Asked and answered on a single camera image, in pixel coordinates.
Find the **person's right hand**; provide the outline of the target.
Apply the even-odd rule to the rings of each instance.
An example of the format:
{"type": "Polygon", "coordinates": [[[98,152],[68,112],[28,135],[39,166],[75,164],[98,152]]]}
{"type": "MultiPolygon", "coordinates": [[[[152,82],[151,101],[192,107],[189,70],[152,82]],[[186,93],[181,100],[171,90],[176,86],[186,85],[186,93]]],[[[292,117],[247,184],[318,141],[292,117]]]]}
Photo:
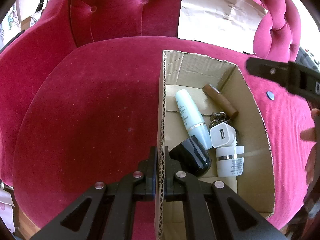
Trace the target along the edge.
{"type": "MultiPolygon", "coordinates": [[[[312,109],[311,110],[312,119],[315,120],[315,118],[318,116],[319,116],[319,109],[317,109],[317,108],[312,109]]],[[[316,129],[315,129],[315,127],[308,128],[306,130],[301,131],[300,139],[303,141],[316,142],[316,129]]],[[[308,160],[305,165],[306,183],[308,185],[311,184],[314,179],[315,162],[316,162],[316,145],[313,145],[313,147],[311,148],[311,151],[309,153],[308,160]]]]}

